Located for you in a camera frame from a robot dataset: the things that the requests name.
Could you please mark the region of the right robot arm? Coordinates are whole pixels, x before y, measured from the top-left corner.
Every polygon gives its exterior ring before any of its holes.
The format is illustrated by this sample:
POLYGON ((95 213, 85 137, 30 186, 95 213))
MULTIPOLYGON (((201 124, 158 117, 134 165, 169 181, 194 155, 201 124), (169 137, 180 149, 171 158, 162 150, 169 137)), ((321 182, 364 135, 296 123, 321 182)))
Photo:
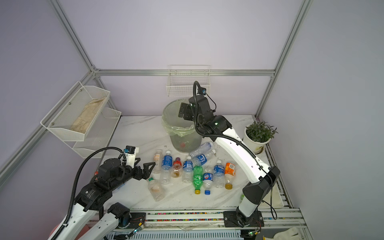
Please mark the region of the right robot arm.
POLYGON ((196 132, 210 138, 223 148, 245 173, 248 184, 243 188, 244 198, 235 211, 236 227, 244 228, 259 220, 258 207, 276 184, 280 170, 270 167, 250 150, 231 123, 221 115, 215 115, 209 104, 211 98, 200 83, 193 83, 193 96, 188 104, 181 104, 179 117, 194 123, 196 132))

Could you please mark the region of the grey bin with green liner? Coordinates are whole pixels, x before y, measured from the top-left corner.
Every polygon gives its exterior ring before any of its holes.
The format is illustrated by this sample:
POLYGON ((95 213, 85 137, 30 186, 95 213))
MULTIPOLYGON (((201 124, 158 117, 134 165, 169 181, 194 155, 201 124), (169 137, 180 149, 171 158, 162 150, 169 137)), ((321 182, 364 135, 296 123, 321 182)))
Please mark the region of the grey bin with green liner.
POLYGON ((190 153, 202 144, 200 136, 192 121, 179 118, 182 103, 189 105, 188 99, 178 99, 170 102, 163 110, 162 125, 171 139, 173 147, 182 153, 190 153))

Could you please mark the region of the clear bottle near bin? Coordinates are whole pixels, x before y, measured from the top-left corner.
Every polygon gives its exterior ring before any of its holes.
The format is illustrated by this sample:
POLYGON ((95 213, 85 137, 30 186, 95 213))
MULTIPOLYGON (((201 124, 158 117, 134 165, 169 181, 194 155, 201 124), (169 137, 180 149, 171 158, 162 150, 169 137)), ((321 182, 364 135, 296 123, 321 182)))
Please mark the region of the clear bottle near bin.
POLYGON ((189 153, 190 157, 193 159, 201 154, 208 152, 214 146, 213 142, 206 142, 199 146, 196 150, 189 153))

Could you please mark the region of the blue label bottle left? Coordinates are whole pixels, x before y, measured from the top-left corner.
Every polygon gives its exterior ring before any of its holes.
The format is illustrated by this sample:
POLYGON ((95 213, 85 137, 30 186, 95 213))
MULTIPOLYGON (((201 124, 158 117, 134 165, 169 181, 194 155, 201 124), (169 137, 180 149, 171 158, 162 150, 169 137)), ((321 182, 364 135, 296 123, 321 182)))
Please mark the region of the blue label bottle left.
POLYGON ((162 165, 161 165, 160 182, 162 185, 167 185, 170 183, 172 166, 173 166, 173 157, 172 157, 171 151, 167 150, 166 154, 163 157, 162 165))

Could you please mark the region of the red cap small bottle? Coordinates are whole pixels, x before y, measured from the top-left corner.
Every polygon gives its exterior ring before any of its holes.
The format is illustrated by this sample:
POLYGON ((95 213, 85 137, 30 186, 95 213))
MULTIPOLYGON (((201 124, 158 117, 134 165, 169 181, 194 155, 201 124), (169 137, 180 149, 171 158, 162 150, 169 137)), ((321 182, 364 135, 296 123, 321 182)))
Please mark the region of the red cap small bottle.
POLYGON ((173 162, 171 177, 178 178, 182 174, 182 163, 180 158, 176 158, 173 162))

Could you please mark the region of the blue label bottle centre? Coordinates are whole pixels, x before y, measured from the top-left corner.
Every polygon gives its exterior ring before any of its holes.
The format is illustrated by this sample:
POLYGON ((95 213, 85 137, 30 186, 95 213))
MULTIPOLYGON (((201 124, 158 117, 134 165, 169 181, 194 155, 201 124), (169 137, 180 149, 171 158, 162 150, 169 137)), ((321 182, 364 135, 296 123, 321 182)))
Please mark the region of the blue label bottle centre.
POLYGON ((191 183, 193 180, 194 165, 192 162, 191 156, 187 156, 185 161, 183 162, 183 174, 182 174, 182 182, 183 183, 191 183))

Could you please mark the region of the blue label water bottle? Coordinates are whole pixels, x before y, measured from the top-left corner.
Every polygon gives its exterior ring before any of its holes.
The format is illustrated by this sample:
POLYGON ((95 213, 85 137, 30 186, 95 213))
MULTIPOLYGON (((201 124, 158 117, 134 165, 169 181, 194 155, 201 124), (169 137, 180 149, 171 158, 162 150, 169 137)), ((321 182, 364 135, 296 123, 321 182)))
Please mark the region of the blue label water bottle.
POLYGON ((208 162, 208 160, 214 158, 216 156, 217 151, 215 149, 212 149, 204 154, 200 154, 192 159, 193 165, 196 166, 203 166, 208 162))

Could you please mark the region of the green soda bottle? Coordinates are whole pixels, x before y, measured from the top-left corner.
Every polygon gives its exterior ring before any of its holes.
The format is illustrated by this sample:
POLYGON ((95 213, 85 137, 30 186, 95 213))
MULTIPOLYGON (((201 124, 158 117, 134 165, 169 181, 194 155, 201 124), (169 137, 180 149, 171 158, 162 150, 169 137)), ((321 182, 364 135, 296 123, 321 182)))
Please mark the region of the green soda bottle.
POLYGON ((201 193, 202 185, 203 185, 203 167, 195 166, 193 169, 193 186, 194 186, 196 195, 199 195, 201 193))

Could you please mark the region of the pepsi bottle blue cap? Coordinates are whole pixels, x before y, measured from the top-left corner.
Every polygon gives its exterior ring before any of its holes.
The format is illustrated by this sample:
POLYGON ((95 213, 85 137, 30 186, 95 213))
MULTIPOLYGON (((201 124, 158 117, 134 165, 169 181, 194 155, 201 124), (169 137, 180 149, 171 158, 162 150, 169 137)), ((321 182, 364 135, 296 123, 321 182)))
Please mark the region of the pepsi bottle blue cap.
POLYGON ((213 169, 210 167, 204 168, 203 173, 203 188, 205 190, 205 195, 211 194, 211 189, 213 187, 214 183, 214 175, 213 175, 213 169))

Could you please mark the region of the blue label bottle right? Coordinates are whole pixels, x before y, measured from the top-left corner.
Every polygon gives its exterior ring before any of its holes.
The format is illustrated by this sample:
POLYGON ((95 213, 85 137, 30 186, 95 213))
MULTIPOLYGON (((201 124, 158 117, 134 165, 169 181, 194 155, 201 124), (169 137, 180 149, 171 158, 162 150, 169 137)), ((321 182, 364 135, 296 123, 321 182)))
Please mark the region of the blue label bottle right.
POLYGON ((214 185, 216 188, 223 188, 225 185, 225 167, 222 160, 217 160, 214 165, 214 185))

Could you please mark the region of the orange label yellow cap bottle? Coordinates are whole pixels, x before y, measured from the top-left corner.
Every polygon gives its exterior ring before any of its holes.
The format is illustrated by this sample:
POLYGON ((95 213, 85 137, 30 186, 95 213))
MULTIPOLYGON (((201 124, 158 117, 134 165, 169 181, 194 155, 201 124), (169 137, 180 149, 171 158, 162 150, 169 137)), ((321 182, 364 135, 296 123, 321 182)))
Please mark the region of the orange label yellow cap bottle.
POLYGON ((236 165, 233 163, 226 163, 225 165, 225 188, 231 190, 233 188, 233 181, 236 174, 236 165))

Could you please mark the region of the potted green plant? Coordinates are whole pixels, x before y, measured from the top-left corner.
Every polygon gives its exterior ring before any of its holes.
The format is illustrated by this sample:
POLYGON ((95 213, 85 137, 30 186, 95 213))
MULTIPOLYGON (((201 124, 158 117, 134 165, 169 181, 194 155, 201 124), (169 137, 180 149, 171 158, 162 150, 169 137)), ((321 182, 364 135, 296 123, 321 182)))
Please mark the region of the potted green plant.
POLYGON ((245 127, 243 142, 254 154, 260 154, 265 145, 268 144, 277 133, 277 127, 265 121, 254 121, 245 127))

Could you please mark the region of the beige cloth in shelf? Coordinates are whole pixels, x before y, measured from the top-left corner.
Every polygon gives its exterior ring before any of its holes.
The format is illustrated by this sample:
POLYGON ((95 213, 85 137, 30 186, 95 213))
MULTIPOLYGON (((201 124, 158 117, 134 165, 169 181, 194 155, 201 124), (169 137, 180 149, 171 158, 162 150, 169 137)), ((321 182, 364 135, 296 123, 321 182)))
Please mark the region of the beige cloth in shelf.
POLYGON ((81 114, 71 125, 70 130, 85 134, 105 99, 94 99, 86 104, 81 114))

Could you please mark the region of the white green work glove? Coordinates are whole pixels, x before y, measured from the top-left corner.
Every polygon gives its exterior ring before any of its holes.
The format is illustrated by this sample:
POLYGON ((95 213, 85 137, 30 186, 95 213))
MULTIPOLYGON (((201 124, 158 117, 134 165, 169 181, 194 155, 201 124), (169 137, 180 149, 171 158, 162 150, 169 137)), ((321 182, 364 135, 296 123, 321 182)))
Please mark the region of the white green work glove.
POLYGON ((282 195, 280 194, 278 183, 274 184, 270 193, 272 194, 272 207, 275 209, 283 208, 285 205, 282 199, 282 195))

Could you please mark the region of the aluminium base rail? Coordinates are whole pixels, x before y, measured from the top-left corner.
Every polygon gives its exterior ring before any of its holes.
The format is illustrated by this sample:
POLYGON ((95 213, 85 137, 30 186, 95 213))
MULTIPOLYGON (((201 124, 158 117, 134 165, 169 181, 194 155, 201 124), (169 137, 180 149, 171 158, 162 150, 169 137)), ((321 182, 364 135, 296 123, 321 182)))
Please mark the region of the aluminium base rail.
POLYGON ((148 211, 144 228, 133 240, 242 240, 245 236, 272 238, 295 227, 303 240, 313 237, 299 209, 283 208, 271 212, 262 209, 252 223, 241 228, 223 210, 148 211))

